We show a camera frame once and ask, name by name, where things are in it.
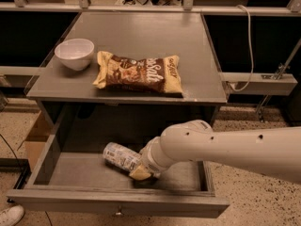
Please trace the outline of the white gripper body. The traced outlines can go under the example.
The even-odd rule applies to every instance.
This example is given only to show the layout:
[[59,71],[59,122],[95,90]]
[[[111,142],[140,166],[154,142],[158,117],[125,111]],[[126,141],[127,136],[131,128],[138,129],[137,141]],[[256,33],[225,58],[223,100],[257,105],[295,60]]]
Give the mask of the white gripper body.
[[163,151],[160,138],[155,137],[140,151],[141,163],[152,174],[159,175],[168,170],[175,160],[169,158]]

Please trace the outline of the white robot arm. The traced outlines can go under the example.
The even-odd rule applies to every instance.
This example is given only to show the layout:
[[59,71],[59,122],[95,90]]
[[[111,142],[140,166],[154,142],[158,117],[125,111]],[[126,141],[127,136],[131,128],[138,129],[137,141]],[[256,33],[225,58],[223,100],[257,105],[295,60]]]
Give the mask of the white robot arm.
[[145,180],[185,161],[210,161],[301,183],[301,128],[216,132],[202,120],[174,124],[142,149],[130,176]]

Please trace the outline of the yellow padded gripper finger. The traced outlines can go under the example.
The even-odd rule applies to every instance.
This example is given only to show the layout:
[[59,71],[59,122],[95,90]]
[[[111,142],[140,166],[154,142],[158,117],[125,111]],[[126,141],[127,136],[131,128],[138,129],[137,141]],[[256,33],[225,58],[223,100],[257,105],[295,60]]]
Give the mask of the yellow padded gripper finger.
[[137,181],[143,181],[151,177],[151,173],[142,164],[138,165],[129,176]]

